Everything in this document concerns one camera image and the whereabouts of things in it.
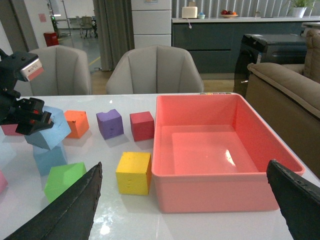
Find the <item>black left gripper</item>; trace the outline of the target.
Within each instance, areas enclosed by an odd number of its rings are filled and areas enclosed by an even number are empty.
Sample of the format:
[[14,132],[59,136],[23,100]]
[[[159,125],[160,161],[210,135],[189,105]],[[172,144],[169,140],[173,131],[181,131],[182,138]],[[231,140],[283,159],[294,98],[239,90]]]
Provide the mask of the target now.
[[10,56],[0,51],[0,124],[17,124],[16,132],[26,136],[50,129],[54,123],[52,114],[43,110],[45,102],[21,98],[21,93],[15,90],[19,80],[14,77]]

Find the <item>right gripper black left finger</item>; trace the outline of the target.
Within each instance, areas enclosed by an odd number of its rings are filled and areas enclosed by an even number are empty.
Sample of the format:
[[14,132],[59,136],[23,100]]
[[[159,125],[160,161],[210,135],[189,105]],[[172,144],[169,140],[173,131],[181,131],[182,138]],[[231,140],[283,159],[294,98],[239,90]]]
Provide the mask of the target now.
[[101,196],[102,172],[99,162],[6,239],[87,240]]

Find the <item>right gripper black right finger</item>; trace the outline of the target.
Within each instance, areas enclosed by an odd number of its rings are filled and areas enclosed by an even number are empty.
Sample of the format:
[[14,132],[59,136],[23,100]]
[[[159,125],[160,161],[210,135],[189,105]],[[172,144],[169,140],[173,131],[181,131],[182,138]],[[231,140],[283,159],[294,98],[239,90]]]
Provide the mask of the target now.
[[270,160],[266,175],[280,212],[294,240],[320,238],[320,188]]

